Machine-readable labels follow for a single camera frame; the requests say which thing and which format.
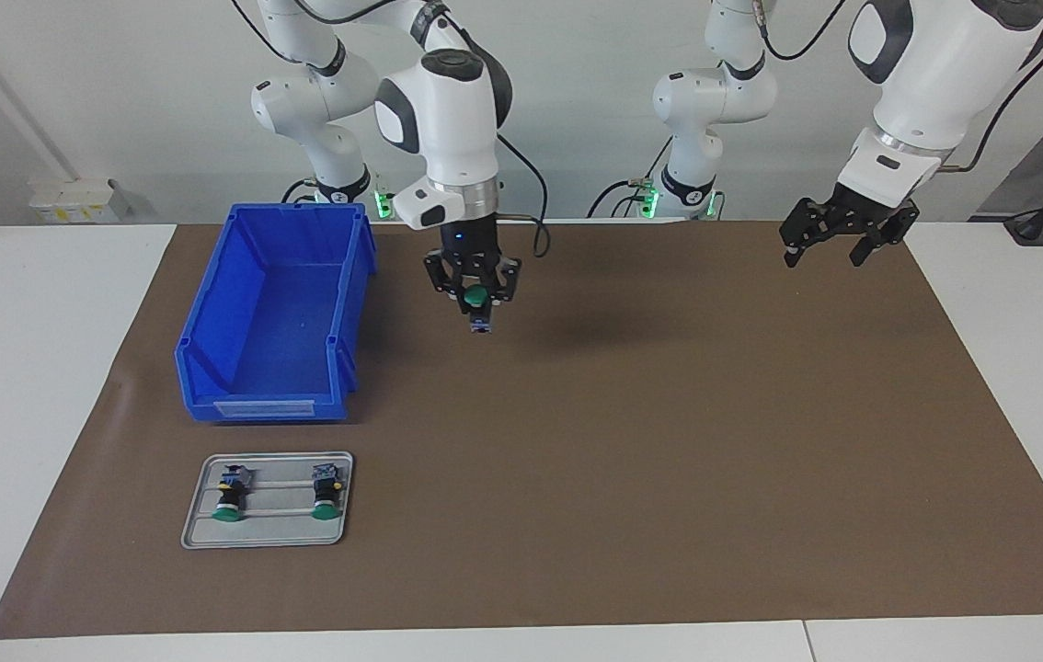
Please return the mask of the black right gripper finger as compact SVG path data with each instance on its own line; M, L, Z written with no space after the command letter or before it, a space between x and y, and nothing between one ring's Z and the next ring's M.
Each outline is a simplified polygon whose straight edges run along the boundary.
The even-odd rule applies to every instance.
M465 275L460 260L451 260L444 250L432 250L426 253L422 261L425 261L425 271L430 278L430 286L457 302L460 314L468 315L470 304L465 300Z
M516 298L520 275L522 261L518 259L502 255L483 258L483 289L487 291L483 302L485 314Z

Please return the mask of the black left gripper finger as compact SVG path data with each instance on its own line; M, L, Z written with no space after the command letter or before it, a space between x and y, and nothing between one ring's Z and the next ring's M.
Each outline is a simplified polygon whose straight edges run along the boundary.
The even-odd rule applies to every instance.
M905 234L909 232L913 223L917 221L920 214L921 210L917 206L916 201L907 200L888 215L884 221L867 223L864 226L862 239L858 240L853 251L849 253L851 264L859 268L879 248L903 243Z
M797 267L803 253L815 244L828 242L846 226L846 209L833 201L819 204L811 198L803 198L787 214L779 226L784 243L784 263L789 268Z

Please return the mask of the white box with labels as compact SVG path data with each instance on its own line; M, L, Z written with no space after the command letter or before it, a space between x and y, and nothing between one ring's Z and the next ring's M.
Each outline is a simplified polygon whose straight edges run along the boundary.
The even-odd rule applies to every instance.
M29 187L29 209L44 223L125 223L131 215L130 203L106 177L33 179Z

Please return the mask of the brown table mat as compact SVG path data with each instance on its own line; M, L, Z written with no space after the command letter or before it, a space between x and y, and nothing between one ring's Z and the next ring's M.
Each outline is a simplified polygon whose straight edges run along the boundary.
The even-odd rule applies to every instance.
M563 225L474 335L377 231L344 422L207 425L173 235L0 600L0 638L1043 613L1043 481L909 245ZM329 545L186 550L211 455L345 451Z

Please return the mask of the grey metal tray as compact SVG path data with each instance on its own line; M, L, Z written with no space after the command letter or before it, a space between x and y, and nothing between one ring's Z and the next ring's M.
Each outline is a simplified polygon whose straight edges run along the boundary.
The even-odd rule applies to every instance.
M313 466L335 462L341 471L340 519L320 522L312 519ZM211 514L219 493L216 490L224 468L243 464L251 470L251 490L243 502L240 522L216 522ZM201 473L181 529L186 550L266 548L337 543L344 535L351 474L356 463L345 451L211 455L202 462Z

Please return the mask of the blue plastic storage bin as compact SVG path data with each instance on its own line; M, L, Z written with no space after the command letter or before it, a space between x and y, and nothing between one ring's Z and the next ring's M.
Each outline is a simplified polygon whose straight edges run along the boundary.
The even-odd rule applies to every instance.
M190 417L346 419L375 272L362 204L233 205L174 348Z

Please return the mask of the green push button switch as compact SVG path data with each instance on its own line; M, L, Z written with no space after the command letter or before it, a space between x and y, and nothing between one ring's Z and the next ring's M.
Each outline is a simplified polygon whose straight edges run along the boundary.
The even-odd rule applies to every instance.
M313 466L312 470L313 507L312 519L320 522L340 519L342 514L342 491L345 483L341 471L335 462L324 462Z
M489 296L488 289L480 284L466 286L460 299L467 307L468 325L474 334L491 334L495 302Z
M243 502L251 490L251 470L243 464L233 464L224 468L216 490L216 500L211 517L216 522L240 522L243 519Z

